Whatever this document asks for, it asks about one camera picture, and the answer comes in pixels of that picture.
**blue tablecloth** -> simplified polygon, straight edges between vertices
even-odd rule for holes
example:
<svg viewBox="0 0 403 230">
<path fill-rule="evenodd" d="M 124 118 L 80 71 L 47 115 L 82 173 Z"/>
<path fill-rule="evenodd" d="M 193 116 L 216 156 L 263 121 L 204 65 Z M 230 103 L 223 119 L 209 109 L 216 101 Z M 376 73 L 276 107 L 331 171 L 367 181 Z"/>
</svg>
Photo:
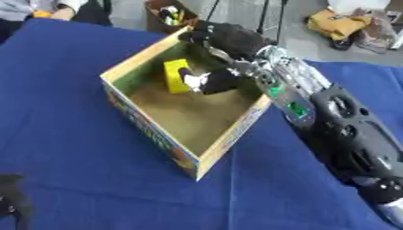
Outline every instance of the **blue tablecloth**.
<svg viewBox="0 0 403 230">
<path fill-rule="evenodd" d="M 32 229 L 392 229 L 275 108 L 203 180 L 187 177 L 107 102 L 98 77 L 160 38 L 38 20 L 0 46 L 0 173 L 26 176 Z M 403 69 L 312 65 L 403 140 Z"/>
</svg>

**brown box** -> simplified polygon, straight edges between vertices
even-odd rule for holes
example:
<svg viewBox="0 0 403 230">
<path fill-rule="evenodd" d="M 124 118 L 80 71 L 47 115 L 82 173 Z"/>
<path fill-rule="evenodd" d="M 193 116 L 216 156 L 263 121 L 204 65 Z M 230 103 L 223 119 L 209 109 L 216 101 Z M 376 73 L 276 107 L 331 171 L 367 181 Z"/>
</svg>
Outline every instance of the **brown box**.
<svg viewBox="0 0 403 230">
<path fill-rule="evenodd" d="M 186 58 L 197 73 L 222 66 L 176 32 L 103 73 L 110 101 L 194 179 L 199 180 L 266 111 L 271 101 L 245 81 L 225 93 L 168 92 L 164 62 Z"/>
<path fill-rule="evenodd" d="M 179 10 L 184 10 L 184 21 L 179 25 L 167 25 L 158 17 L 159 9 L 174 5 Z M 173 33 L 181 30 L 185 26 L 194 26 L 198 20 L 198 15 L 177 0 L 149 0 L 145 3 L 147 11 L 147 30 L 153 32 Z"/>
</svg>

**box bottom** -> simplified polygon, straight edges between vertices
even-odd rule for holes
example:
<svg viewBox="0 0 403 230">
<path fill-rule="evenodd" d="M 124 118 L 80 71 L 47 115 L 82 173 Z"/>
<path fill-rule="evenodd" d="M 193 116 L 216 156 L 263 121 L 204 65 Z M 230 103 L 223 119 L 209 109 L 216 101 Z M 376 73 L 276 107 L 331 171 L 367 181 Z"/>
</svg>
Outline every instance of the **box bottom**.
<svg viewBox="0 0 403 230">
<path fill-rule="evenodd" d="M 201 156 L 255 102 L 239 90 L 213 95 L 171 94 L 153 81 L 130 99 L 194 154 Z"/>
</svg>

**yellow cube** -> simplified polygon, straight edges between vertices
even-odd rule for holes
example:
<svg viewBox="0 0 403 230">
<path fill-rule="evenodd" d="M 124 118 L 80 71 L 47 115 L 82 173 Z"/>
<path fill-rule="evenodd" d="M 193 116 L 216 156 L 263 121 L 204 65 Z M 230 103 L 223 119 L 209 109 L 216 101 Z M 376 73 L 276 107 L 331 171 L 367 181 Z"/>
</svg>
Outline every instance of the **yellow cube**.
<svg viewBox="0 0 403 230">
<path fill-rule="evenodd" d="M 179 74 L 179 69 L 189 68 L 186 59 L 167 61 L 164 63 L 164 67 L 166 71 L 166 84 L 170 93 L 185 93 L 190 91 Z"/>
</svg>

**yellow block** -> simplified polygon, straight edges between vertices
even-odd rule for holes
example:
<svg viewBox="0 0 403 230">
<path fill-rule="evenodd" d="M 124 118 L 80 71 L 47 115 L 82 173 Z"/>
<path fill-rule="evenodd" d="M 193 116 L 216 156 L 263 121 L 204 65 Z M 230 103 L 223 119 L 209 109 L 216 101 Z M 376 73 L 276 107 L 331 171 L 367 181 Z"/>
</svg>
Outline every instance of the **yellow block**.
<svg viewBox="0 0 403 230">
<path fill-rule="evenodd" d="M 33 17 L 34 18 L 49 18 L 52 14 L 46 11 L 34 11 Z"/>
<path fill-rule="evenodd" d="M 166 84 L 170 93 L 184 93 L 190 91 L 179 74 L 179 69 L 189 68 L 185 59 L 167 61 L 164 63 L 164 67 L 166 70 Z"/>
</svg>

